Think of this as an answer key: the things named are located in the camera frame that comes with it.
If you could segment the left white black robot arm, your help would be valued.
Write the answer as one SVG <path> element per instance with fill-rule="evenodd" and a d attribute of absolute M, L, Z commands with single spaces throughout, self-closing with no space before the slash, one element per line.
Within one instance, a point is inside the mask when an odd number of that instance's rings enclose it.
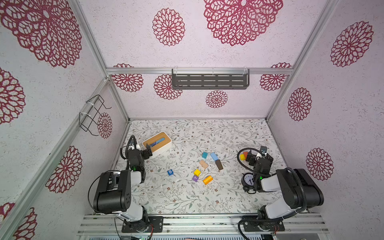
<path fill-rule="evenodd" d="M 151 149 L 129 149 L 123 155 L 125 170 L 108 170 L 95 179 L 98 182 L 94 200 L 89 201 L 95 213 L 115 215 L 128 230 L 145 232 L 152 227 L 145 207 L 133 201 L 132 187 L 146 179 L 145 160 L 152 156 Z"/>

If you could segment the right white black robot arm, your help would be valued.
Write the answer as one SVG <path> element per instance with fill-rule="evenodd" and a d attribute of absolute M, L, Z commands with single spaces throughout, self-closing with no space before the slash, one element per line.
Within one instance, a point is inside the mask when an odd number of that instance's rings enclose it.
<path fill-rule="evenodd" d="M 322 191 L 304 169 L 285 168 L 271 175 L 273 158 L 269 154 L 255 156 L 248 153 L 246 161 L 253 167 L 252 172 L 244 174 L 241 180 L 246 193 L 282 193 L 278 200 L 258 210 L 258 221 L 277 222 L 323 205 Z"/>

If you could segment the light blue plank block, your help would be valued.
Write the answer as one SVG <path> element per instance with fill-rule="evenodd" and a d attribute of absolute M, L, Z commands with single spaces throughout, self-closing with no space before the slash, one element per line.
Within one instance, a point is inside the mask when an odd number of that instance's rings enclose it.
<path fill-rule="evenodd" d="M 218 160 L 219 160 L 218 156 L 217 156 L 215 153 L 210 153 L 210 155 L 211 155 L 211 158 L 212 158 L 214 161 L 218 161 Z"/>

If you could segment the orange wooden cylinder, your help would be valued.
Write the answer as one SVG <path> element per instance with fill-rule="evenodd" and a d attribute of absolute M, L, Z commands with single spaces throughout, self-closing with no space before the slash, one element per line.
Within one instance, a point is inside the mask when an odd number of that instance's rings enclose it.
<path fill-rule="evenodd" d="M 209 184 L 211 181 L 213 180 L 213 177 L 212 176 L 208 176 L 206 177 L 204 180 L 203 180 L 203 183 L 205 185 Z"/>

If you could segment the dark brown plank block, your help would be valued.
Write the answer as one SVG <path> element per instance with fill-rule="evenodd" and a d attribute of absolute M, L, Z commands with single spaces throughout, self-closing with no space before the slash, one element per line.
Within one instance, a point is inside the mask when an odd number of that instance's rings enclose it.
<path fill-rule="evenodd" d="M 217 166 L 219 171 L 224 169 L 224 167 L 223 167 L 223 165 L 222 165 L 220 160 L 215 161 L 215 164 L 216 164 L 216 166 Z"/>

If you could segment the natural wood plank block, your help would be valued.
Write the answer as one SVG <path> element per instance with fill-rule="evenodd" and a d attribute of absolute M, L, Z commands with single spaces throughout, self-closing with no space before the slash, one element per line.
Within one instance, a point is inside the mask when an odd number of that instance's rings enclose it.
<path fill-rule="evenodd" d="M 209 165 L 208 165 L 204 160 L 199 161 L 199 164 L 200 164 L 204 169 L 207 169 L 207 168 L 209 167 Z"/>

